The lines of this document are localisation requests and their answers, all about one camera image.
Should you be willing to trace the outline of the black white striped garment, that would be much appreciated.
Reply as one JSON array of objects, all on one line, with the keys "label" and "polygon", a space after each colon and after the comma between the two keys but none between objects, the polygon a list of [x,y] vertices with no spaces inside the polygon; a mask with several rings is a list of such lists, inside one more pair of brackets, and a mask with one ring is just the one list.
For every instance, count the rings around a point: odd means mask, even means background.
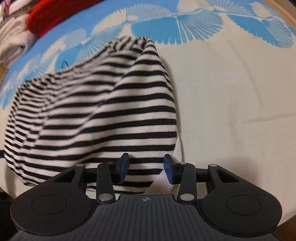
[{"label": "black white striped garment", "polygon": [[154,42],[122,37],[71,67],[22,83],[11,104],[4,158],[25,185],[77,164],[87,169],[128,153],[117,194],[173,191],[163,166],[181,161],[173,88]]}]

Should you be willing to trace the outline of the blue white patterned bedspread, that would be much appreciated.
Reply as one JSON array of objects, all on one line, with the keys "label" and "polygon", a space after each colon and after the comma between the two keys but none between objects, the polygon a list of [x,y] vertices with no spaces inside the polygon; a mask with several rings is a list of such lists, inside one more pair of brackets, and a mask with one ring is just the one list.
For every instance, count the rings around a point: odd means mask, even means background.
[{"label": "blue white patterned bedspread", "polygon": [[173,82],[183,158],[217,163],[295,215],[295,30],[263,1],[102,1],[50,30],[1,84],[1,131],[24,80],[148,36]]}]

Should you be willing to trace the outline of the cream folded blanket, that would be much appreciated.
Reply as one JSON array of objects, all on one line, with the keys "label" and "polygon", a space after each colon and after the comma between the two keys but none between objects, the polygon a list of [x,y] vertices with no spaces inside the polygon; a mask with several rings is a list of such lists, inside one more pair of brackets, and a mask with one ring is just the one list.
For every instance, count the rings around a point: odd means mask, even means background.
[{"label": "cream folded blanket", "polygon": [[29,50],[37,36],[27,27],[29,14],[10,18],[1,27],[1,63],[9,67]]}]

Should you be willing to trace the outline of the red folded blanket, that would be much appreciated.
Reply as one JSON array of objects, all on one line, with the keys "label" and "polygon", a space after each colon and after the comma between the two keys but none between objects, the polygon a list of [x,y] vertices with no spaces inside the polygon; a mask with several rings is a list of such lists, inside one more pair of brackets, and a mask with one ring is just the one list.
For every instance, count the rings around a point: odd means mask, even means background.
[{"label": "red folded blanket", "polygon": [[39,1],[26,20],[27,29],[40,38],[60,22],[99,2],[99,0]]}]

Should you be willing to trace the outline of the folded white linens stack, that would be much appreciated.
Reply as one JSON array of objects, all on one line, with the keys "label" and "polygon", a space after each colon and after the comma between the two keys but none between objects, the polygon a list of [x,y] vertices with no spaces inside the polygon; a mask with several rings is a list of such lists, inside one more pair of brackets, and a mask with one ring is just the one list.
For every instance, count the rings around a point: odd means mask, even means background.
[{"label": "folded white linens stack", "polygon": [[1,22],[29,13],[39,2],[39,0],[1,1]]}]

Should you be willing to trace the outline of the wooden bed frame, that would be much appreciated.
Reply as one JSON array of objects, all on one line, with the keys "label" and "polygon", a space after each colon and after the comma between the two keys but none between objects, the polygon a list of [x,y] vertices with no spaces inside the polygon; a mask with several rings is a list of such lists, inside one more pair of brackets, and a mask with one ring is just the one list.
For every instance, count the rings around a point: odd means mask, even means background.
[{"label": "wooden bed frame", "polygon": [[269,7],[281,14],[285,22],[291,25],[294,30],[296,27],[296,8],[289,0],[263,0]]}]

